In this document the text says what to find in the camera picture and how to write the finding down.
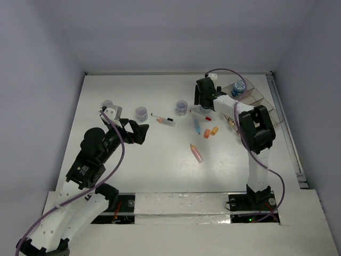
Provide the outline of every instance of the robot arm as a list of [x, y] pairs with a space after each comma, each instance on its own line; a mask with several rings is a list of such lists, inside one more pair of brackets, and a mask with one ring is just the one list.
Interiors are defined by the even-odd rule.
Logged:
[[[100, 109], [115, 124], [123, 141], [128, 144], [143, 144], [149, 125], [137, 125], [135, 121], [120, 118], [121, 108], [106, 101]], [[118, 190], [106, 183], [93, 188], [105, 171], [104, 163], [121, 144], [118, 134], [109, 121], [101, 114], [109, 129], [91, 128], [84, 134], [81, 151], [66, 175], [66, 181], [55, 202], [57, 209], [40, 222], [29, 237], [22, 242], [20, 251], [27, 256], [68, 256], [69, 246], [78, 234], [101, 212], [115, 209], [118, 203]], [[125, 130], [130, 124], [133, 133]], [[69, 204], [60, 207], [65, 201], [84, 193]]]
[[[257, 158], [267, 166], [272, 141], [275, 139], [275, 131], [267, 109], [264, 106], [253, 107], [232, 99], [221, 91], [221, 87], [216, 89], [209, 77], [197, 80], [194, 104], [233, 119], [237, 117], [238, 120], [235, 121], [239, 121], [240, 133], [245, 139], [245, 146], [250, 152], [246, 198], [239, 199], [239, 201], [243, 202], [235, 202], [235, 204], [248, 205], [248, 210], [261, 208], [262, 202], [273, 195], [269, 186], [267, 169], [256, 163], [250, 154], [256, 154]], [[237, 104], [236, 113], [234, 112], [235, 104]]]

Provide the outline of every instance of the marker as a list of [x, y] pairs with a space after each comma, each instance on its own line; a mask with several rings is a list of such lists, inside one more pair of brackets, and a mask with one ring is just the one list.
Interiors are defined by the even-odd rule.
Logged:
[[164, 117], [162, 117], [162, 116], [158, 116], [158, 115], [155, 115], [155, 114], [153, 114], [153, 113], [151, 113], [150, 115], [153, 116], [153, 117], [156, 117], [156, 118], [166, 119], [166, 120], [168, 120], [168, 121], [174, 121], [174, 120], [171, 119], [171, 118], [164, 118]]
[[160, 124], [168, 125], [168, 126], [171, 126], [171, 127], [175, 126], [175, 122], [174, 121], [169, 121], [167, 119], [159, 118], [159, 119], [156, 119], [156, 121], [158, 121]]
[[193, 114], [193, 113], [192, 113], [192, 119], [193, 119], [194, 128], [196, 129], [197, 133], [200, 134], [201, 128], [199, 125], [199, 121], [198, 121], [197, 117], [195, 116], [195, 114]]
[[195, 112], [195, 113], [197, 113], [197, 114], [199, 114], [199, 115], [204, 116], [206, 120], [212, 121], [211, 118], [209, 118], [208, 116], [205, 116], [203, 113], [201, 113], [201, 112], [199, 112], [199, 111], [196, 111], [196, 110], [194, 110], [194, 109], [190, 109], [190, 112], [192, 112], [192, 111]]
[[196, 157], [196, 159], [198, 160], [199, 164], [201, 164], [204, 160], [201, 156], [201, 154], [199, 153], [199, 151], [197, 150], [197, 148], [191, 144], [191, 151], [193, 153], [193, 155]]

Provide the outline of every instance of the orange eraser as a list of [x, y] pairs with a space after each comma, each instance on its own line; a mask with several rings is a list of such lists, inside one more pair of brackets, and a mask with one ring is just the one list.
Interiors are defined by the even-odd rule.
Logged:
[[214, 127], [213, 130], [212, 130], [212, 132], [211, 132], [211, 134], [212, 134], [212, 135], [215, 135], [215, 134], [218, 132], [218, 130], [219, 130], [219, 128], [218, 128], [217, 126]]
[[211, 130], [206, 129], [204, 137], [207, 139], [209, 137], [209, 134], [211, 133]]

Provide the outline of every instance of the metal strip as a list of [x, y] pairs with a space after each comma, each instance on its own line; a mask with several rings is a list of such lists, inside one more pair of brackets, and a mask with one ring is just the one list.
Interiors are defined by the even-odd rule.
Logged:
[[[204, 75], [206, 71], [190, 71], [190, 72], [185, 72], [185, 71], [159, 71], [159, 72], [86, 72], [87, 76], [142, 76], [142, 75]], [[217, 71], [215, 72], [216, 74], [232, 74], [231, 72], [228, 71]], [[239, 72], [242, 75], [271, 75], [272, 73], [270, 72]]]
[[302, 168], [301, 162], [299, 160], [299, 156], [298, 156], [297, 149], [295, 147], [293, 136], [291, 135], [291, 131], [290, 131], [290, 128], [288, 125], [288, 120], [287, 120], [286, 114], [285, 114], [284, 109], [283, 109], [282, 102], [281, 102], [279, 94], [278, 94], [278, 90], [276, 87], [275, 80], [274, 80], [272, 75], [267, 75], [266, 79], [267, 79], [267, 82], [269, 84], [269, 88], [270, 88], [272, 98], [273, 98], [273, 101], [274, 101], [274, 104], [275, 104], [275, 107], [277, 110], [278, 117], [280, 118], [280, 120], [283, 120], [283, 122], [281, 123], [281, 126], [282, 126], [282, 130], [283, 130], [284, 138], [286, 140], [286, 143], [287, 143], [287, 146], [289, 149], [291, 161], [292, 161], [294, 169], [295, 169], [295, 173], [297, 176], [300, 176], [300, 180], [305, 179], [303, 168]]

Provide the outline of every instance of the gray wall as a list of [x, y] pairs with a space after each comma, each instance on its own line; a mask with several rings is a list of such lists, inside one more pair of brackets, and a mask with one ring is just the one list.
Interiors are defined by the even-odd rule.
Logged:
[[86, 71], [273, 70], [313, 0], [48, 0]]
[[275, 78], [311, 188], [341, 252], [341, 1], [318, 0]]
[[84, 78], [45, 0], [0, 1], [0, 250], [55, 188]]

